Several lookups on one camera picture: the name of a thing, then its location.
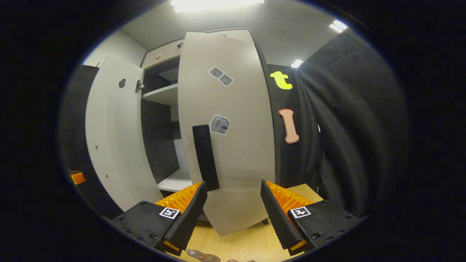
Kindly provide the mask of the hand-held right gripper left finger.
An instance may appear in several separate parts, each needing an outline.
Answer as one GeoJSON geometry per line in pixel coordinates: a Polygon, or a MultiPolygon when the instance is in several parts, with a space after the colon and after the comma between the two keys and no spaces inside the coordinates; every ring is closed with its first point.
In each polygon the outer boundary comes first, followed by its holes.
{"type": "Polygon", "coordinates": [[[179,256],[187,248],[207,197],[206,182],[201,181],[156,203],[140,201],[109,224],[150,249],[179,256]]]}

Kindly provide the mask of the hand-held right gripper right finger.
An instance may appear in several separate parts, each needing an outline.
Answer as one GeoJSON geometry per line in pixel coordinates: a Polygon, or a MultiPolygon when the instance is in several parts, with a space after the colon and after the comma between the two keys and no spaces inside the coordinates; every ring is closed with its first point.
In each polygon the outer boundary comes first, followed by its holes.
{"type": "Polygon", "coordinates": [[[266,180],[261,181],[261,198],[282,248],[291,256],[331,244],[366,220],[327,199],[312,201],[266,180]]]}

